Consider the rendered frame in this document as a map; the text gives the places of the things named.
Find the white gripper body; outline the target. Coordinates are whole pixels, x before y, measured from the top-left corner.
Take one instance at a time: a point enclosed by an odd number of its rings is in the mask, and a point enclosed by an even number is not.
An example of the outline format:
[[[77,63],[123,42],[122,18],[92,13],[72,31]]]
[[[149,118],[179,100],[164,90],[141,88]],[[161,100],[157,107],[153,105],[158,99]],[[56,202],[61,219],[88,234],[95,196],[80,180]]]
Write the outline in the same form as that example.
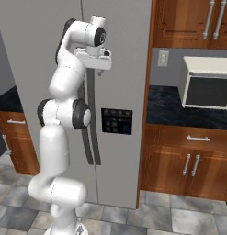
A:
[[[105,48],[77,48],[74,55],[86,68],[109,70],[112,65],[111,52]]]

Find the grey fridge door with panel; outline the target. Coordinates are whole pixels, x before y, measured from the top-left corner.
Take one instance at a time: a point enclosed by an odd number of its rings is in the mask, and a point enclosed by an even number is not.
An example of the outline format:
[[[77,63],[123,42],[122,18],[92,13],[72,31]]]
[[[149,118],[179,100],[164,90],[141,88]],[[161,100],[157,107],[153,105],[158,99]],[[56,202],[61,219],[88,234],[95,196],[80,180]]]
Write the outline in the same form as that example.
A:
[[[86,182],[89,202],[136,208],[138,199],[144,94],[150,41],[152,0],[84,0],[82,19],[106,19],[105,47],[112,67],[95,69],[96,131],[101,165]]]

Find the wooden wall cupboard door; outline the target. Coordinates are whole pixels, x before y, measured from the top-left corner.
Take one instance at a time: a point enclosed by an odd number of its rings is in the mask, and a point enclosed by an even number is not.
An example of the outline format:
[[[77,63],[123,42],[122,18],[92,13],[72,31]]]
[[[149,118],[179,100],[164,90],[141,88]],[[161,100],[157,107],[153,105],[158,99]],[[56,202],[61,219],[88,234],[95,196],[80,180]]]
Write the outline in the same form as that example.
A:
[[[205,49],[203,40],[210,0],[157,0],[155,48]]]
[[[221,8],[221,0],[215,0],[213,14],[211,17],[210,33],[208,41],[208,48],[211,50],[227,50],[227,5],[225,7],[223,18],[221,21],[219,37],[217,38],[217,40],[213,39],[213,33],[217,25],[220,8]]]

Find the wooden base cupboard door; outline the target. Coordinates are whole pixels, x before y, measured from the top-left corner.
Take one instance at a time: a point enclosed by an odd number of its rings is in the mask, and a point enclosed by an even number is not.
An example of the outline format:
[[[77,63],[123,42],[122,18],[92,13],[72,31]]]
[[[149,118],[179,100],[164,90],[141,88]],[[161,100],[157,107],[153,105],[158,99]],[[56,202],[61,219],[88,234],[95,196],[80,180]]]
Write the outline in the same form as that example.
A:
[[[146,191],[181,194],[187,175],[183,168],[191,150],[165,146],[147,147],[143,170],[143,189]]]
[[[26,125],[8,124],[0,125],[10,150],[10,157],[17,173],[36,175],[40,172],[32,139]]]
[[[195,151],[200,155],[196,175],[190,178],[189,196],[227,200],[227,152]]]

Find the plain grey fridge door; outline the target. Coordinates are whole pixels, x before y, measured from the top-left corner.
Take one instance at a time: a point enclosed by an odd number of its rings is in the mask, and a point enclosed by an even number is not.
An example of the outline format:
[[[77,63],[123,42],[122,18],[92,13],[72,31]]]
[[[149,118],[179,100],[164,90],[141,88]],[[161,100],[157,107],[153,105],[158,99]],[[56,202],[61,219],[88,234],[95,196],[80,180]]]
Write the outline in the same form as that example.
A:
[[[65,22],[72,18],[77,31],[68,51],[95,43],[97,25],[82,19],[83,1],[0,0],[0,32],[35,148],[41,129],[37,107],[51,97],[49,85]]]

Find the white microwave oven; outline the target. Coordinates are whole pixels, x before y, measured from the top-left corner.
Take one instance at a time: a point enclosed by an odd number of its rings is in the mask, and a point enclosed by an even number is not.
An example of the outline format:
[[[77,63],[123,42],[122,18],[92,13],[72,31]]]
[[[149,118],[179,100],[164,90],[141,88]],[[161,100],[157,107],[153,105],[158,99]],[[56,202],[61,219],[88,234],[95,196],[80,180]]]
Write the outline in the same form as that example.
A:
[[[227,58],[184,56],[177,88],[183,108],[227,110]]]

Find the white wall socket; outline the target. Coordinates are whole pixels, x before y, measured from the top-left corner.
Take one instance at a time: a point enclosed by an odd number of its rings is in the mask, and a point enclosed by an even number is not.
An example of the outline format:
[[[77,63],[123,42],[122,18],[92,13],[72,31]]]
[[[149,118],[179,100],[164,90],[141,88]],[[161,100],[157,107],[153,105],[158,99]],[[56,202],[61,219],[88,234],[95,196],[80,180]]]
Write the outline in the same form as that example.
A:
[[[168,64],[168,50],[160,50],[158,54],[158,66],[159,67],[166,67]]]

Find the wooden drawer front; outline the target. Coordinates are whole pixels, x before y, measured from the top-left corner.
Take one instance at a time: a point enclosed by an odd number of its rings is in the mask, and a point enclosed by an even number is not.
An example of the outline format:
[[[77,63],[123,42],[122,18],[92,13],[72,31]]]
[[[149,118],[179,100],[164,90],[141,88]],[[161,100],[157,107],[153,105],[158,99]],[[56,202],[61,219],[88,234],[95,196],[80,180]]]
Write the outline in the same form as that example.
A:
[[[23,129],[26,128],[26,125],[19,125],[19,124],[9,124],[7,121],[9,119],[17,120],[17,121],[23,121],[25,119],[25,115],[23,113],[18,113],[18,112],[5,112],[5,111],[0,111],[0,123],[3,128],[8,129],[8,128],[13,128],[13,129]]]
[[[208,137],[210,141],[187,140],[188,135],[198,138]],[[163,145],[226,152],[227,130],[161,125],[159,128],[159,142]]]

